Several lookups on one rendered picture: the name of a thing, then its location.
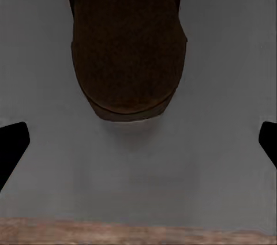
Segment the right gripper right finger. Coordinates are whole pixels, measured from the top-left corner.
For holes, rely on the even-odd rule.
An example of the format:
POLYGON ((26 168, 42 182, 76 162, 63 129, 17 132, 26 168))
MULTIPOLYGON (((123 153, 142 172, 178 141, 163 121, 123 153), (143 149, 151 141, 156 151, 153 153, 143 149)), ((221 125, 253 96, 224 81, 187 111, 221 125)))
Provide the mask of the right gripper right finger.
POLYGON ((259 142, 277 168, 277 123, 263 123, 260 130, 259 142))

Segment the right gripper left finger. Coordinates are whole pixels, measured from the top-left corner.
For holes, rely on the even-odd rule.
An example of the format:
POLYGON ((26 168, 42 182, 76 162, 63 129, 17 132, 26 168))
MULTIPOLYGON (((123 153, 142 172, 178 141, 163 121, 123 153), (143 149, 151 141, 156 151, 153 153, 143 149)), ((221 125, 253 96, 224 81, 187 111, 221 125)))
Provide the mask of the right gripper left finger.
POLYGON ((30 143, 25 122, 0 128, 0 191, 30 143))

